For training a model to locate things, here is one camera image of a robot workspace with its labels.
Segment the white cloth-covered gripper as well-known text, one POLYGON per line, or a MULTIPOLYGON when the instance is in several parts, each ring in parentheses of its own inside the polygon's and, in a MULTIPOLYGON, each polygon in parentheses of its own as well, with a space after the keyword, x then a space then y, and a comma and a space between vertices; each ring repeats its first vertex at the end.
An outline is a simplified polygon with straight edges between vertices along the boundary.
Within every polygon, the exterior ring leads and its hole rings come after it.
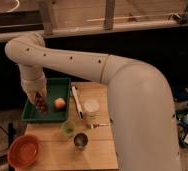
POLYGON ((31 103, 35 102, 36 94, 39 93, 42 97, 47 95, 46 78, 44 76, 36 80, 21 80, 21 87, 26 93, 28 100, 31 103))

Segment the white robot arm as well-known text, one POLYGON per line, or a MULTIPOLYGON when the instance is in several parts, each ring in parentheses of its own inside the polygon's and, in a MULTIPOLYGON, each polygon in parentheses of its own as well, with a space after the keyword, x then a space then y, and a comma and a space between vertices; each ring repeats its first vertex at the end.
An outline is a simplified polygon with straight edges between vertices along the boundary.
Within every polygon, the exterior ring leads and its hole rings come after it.
POLYGON ((45 68, 107 86, 120 171, 181 171, 173 95, 154 66, 111 54, 50 49, 38 33, 9 40, 5 54, 18 64, 27 95, 46 92, 45 68))

